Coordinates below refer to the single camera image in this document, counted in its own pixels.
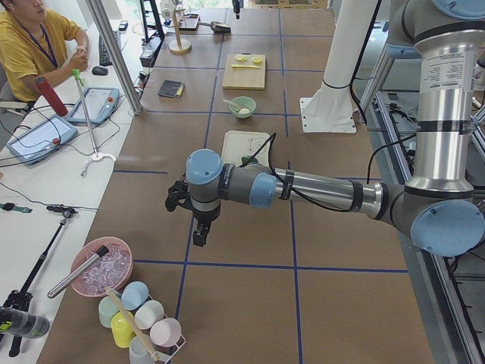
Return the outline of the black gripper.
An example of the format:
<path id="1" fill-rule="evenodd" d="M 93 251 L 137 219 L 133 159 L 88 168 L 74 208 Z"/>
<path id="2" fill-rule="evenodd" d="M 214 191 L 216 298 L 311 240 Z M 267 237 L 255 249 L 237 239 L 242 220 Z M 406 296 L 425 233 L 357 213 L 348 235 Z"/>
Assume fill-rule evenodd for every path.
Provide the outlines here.
<path id="1" fill-rule="evenodd" d="M 173 212 L 177 207 L 192 211 L 188 183 L 183 180 L 177 180 L 169 187 L 164 205 L 169 212 Z M 205 246 L 208 233 L 209 223 L 198 221 L 196 229 L 192 233 L 193 244 L 195 246 Z"/>

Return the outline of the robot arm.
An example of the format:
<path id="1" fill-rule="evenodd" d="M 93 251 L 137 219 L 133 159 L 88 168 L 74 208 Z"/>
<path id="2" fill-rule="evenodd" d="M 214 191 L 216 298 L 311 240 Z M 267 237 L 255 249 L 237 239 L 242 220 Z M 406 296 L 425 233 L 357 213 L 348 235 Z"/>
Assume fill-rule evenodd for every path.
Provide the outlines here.
<path id="1" fill-rule="evenodd" d="M 466 179 L 477 51 L 484 41 L 482 1 L 393 1 L 386 50 L 421 57 L 416 152 L 403 184 L 336 179 L 258 163 L 226 163 L 200 149 L 168 190 L 165 206 L 189 210 L 192 241 L 204 246 L 224 200 L 266 209 L 277 199 L 322 209 L 362 213 L 407 236 L 414 246 L 443 257 L 459 256 L 484 238 L 484 214 Z"/>

